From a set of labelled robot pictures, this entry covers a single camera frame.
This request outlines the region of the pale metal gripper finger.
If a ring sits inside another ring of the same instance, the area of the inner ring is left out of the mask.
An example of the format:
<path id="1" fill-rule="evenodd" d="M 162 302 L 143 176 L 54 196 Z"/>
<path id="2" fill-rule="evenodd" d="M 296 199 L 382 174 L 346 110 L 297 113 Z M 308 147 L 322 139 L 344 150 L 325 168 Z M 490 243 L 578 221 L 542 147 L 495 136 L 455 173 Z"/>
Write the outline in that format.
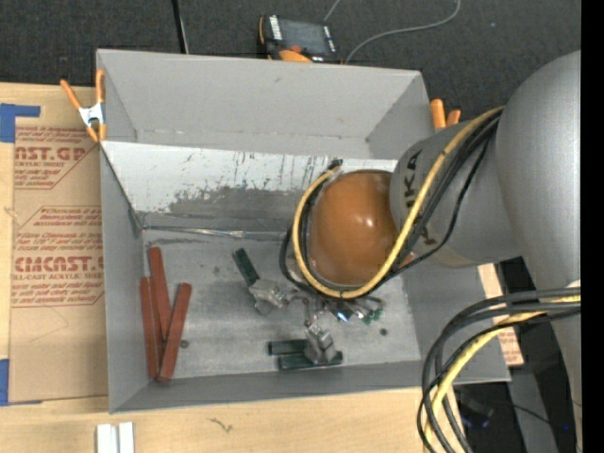
<path id="1" fill-rule="evenodd" d="M 330 365 L 341 362 L 341 352 L 334 345 L 329 330 L 310 324 L 305 330 L 307 343 L 303 354 L 313 365 Z"/>
<path id="2" fill-rule="evenodd" d="M 281 290 L 274 281 L 256 281 L 248 287 L 255 300 L 254 308 L 260 315 L 281 310 L 291 302 L 291 295 Z"/>

